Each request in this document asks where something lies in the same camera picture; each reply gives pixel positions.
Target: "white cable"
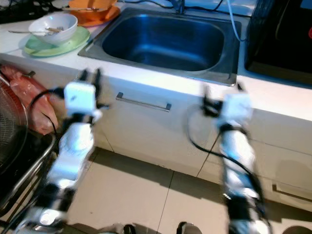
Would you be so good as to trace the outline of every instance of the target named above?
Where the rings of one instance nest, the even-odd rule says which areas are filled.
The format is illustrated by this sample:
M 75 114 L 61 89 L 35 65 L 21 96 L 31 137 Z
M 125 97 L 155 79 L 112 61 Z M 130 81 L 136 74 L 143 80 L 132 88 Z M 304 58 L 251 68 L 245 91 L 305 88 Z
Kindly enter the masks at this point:
M 239 35 L 238 35 L 238 33 L 237 33 L 237 30 L 236 30 L 236 27 L 235 27 L 235 22 L 234 22 L 234 17 L 233 17 L 231 2 L 230 2 L 230 0 L 227 0 L 227 2 L 228 2 L 229 13 L 230 13 L 230 17 L 231 17 L 231 21 L 232 21 L 232 27 L 233 27 L 235 36 L 236 36 L 237 40 L 239 40 L 240 42 L 243 42 L 243 41 L 245 41 L 245 40 L 242 40 L 242 39 L 239 37 Z
M 10 87 L 10 83 L 9 83 L 5 78 L 3 78 L 1 75 L 0 75 L 0 80 L 1 80 L 3 83 L 5 83 L 7 86 Z

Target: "sink basin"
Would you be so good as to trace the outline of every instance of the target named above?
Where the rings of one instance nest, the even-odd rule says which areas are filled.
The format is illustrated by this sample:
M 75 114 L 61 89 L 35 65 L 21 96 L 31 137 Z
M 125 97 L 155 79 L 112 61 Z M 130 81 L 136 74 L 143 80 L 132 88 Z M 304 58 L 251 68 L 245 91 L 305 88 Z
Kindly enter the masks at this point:
M 232 85 L 238 49 L 230 21 L 127 8 L 79 55 Z

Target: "spoon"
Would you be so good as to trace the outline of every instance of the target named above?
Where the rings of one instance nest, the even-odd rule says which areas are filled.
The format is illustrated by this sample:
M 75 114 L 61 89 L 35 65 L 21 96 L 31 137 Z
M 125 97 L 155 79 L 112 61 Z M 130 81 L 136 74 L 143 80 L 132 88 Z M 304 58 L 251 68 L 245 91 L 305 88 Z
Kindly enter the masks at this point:
M 63 11 L 103 11 L 104 8 L 95 8 L 95 7 L 85 7 L 85 8 L 76 8 L 76 7 L 64 7 Z
M 11 31 L 11 30 L 8 30 L 8 32 L 10 33 L 46 33 L 47 35 L 53 35 L 54 33 L 59 33 L 61 31 L 64 30 L 63 27 L 57 27 L 57 28 L 45 28 L 45 30 L 49 31 L 49 32 L 46 32 L 46 31 Z

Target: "drawer handle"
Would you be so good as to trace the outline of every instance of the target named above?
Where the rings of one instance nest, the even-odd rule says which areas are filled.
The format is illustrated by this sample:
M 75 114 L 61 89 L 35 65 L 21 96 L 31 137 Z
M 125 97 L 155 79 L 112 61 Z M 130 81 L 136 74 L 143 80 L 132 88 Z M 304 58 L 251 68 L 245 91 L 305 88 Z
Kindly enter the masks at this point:
M 27 77 L 27 78 L 32 78 L 36 73 L 34 71 L 31 71 L 27 74 L 23 74 L 24 77 Z
M 123 98 L 122 96 L 123 96 L 123 93 L 122 93 L 122 92 L 119 92 L 118 95 L 117 95 L 117 97 L 116 97 L 116 100 L 118 100 L 118 101 L 124 101 L 124 102 L 127 102 L 127 103 L 139 105 L 139 106 L 144 106 L 144 107 L 152 108 L 152 109 L 155 109 L 155 110 L 165 111 L 165 112 L 169 112 L 170 109 L 171 109 L 171 104 L 169 104 L 169 103 L 167 103 L 167 106 L 166 106 L 166 107 L 162 107 L 162 106 L 157 106 L 157 105 L 153 105 L 153 104 L 148 104 L 148 103 L 141 102 L 141 101 L 130 100 L 130 99 L 127 99 L 127 98 Z
M 312 202 L 311 199 L 308 199 L 308 198 L 305 198 L 305 197 L 302 197 L 302 196 L 298 196 L 298 195 L 294 195 L 294 194 L 290 194 L 290 193 L 284 192 L 284 191 L 282 191 L 282 190 L 278 190 L 276 184 L 273 184 L 273 185 L 272 185 L 272 190 L 273 190 L 273 192 L 276 192 L 276 193 L 279 193 L 279 194 L 291 196 L 291 197 L 294 197 L 294 198 L 297 198 L 297 199 L 300 199 L 300 200 L 303 200 L 303 201 Z

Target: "tiled floor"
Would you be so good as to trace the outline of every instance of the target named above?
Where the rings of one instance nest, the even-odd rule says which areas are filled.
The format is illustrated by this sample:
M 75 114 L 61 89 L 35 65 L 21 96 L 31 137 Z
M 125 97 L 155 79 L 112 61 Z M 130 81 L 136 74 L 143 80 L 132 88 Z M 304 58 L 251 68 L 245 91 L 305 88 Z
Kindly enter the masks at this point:
M 100 149 L 92 160 L 63 233 L 96 234 L 115 223 L 133 223 L 138 234 L 175 234 L 181 221 L 203 234 L 227 233 L 217 184 Z M 275 234 L 295 225 L 312 230 L 310 212 L 274 202 L 267 208 Z

